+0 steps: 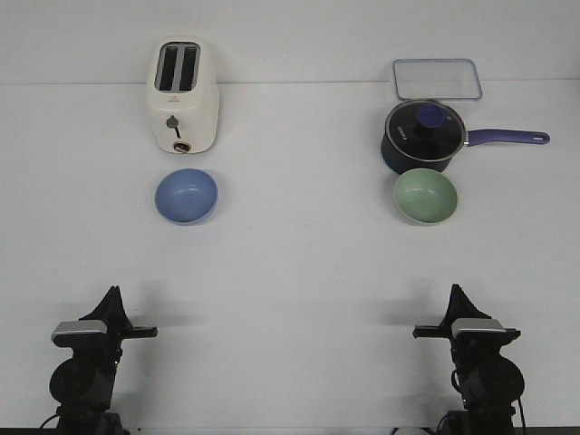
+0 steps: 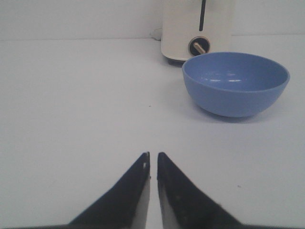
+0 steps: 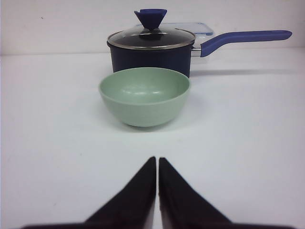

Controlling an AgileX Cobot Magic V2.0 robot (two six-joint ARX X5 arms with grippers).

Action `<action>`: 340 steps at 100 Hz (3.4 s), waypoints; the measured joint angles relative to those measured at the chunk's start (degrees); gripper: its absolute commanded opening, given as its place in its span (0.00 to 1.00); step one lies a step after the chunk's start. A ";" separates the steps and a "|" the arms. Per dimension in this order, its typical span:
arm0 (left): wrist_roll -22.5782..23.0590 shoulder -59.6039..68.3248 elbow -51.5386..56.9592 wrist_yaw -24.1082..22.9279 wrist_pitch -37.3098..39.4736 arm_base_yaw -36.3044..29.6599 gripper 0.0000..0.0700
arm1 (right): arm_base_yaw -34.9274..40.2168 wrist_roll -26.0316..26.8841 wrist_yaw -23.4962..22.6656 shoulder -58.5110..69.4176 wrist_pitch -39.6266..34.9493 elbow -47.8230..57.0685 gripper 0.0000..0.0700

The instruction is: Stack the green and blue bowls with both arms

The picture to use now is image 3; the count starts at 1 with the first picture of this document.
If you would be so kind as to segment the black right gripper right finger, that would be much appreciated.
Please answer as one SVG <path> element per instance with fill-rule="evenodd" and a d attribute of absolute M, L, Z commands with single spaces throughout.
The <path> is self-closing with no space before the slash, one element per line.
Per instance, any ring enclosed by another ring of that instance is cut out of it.
<path fill-rule="evenodd" d="M 164 157 L 159 158 L 159 201 L 162 223 L 231 223 Z"/>

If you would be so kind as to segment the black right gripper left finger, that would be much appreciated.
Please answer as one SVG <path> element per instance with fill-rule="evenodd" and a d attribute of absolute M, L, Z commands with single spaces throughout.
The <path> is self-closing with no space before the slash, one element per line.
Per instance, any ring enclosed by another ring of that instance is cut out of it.
<path fill-rule="evenodd" d="M 91 215 L 88 223 L 145 223 L 155 202 L 156 158 L 150 157 L 127 185 Z"/>

